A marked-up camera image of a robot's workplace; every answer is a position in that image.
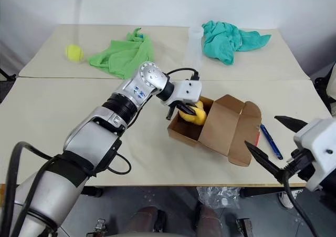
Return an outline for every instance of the yellow object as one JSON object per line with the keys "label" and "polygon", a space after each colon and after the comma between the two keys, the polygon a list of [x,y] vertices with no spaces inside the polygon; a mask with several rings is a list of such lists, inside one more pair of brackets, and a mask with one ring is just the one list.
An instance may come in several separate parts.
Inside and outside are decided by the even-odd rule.
{"label": "yellow object", "polygon": [[68,59],[73,62],[79,62],[84,57],[82,48],[76,44],[70,44],[67,46],[66,55]]}
{"label": "yellow object", "polygon": [[182,112],[179,110],[179,114],[184,119],[185,121],[191,122],[196,125],[204,125],[204,122],[206,120],[206,112],[203,110],[203,103],[199,100],[196,103],[197,107],[191,107],[192,109],[195,110],[196,116],[195,115],[187,115],[186,113]]}

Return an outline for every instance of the white wall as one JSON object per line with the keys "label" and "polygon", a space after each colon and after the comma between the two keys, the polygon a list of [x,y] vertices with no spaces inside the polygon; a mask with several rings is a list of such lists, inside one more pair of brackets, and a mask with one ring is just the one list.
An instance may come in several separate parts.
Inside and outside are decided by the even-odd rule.
{"label": "white wall", "polygon": [[[0,48],[27,63],[75,0],[0,0]],[[83,0],[80,23],[190,26],[210,19],[241,28],[280,28],[311,74],[336,58],[336,0]]]}

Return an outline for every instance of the green towel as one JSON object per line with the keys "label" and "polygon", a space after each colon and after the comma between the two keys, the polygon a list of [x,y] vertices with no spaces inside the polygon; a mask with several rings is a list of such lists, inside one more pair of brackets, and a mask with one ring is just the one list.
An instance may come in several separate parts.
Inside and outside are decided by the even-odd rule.
{"label": "green towel", "polygon": [[226,65],[232,65],[235,51],[249,51],[264,47],[271,35],[260,36],[257,31],[246,32],[230,23],[203,24],[205,42],[203,52],[206,56],[218,58]]}
{"label": "green towel", "polygon": [[112,40],[110,47],[89,58],[89,64],[116,77],[127,79],[145,61],[154,61],[152,41],[136,28],[127,41]]}

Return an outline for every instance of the tennis ball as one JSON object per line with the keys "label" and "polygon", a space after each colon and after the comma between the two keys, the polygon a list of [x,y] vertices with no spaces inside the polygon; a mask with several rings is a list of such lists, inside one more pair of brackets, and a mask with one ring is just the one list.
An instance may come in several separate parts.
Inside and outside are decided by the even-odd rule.
{"label": "tennis ball", "polygon": [[84,56],[82,48],[75,44],[68,45],[65,52],[68,59],[73,62],[81,61]]}

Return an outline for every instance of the silver robot arm segment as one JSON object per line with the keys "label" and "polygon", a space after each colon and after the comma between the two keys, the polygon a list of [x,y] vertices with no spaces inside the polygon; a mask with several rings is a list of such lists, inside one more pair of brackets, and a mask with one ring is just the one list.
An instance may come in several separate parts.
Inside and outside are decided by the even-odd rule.
{"label": "silver robot arm segment", "polygon": [[[143,63],[133,78],[124,81],[70,133],[63,154],[57,156],[38,183],[19,236],[48,234],[61,226],[89,177],[104,171],[116,156],[121,146],[120,137],[151,96],[157,96],[171,109],[184,107],[186,111],[185,104],[198,101],[200,81],[171,83],[169,79],[155,63]],[[17,188],[13,222],[25,203],[34,177],[35,174]]]}

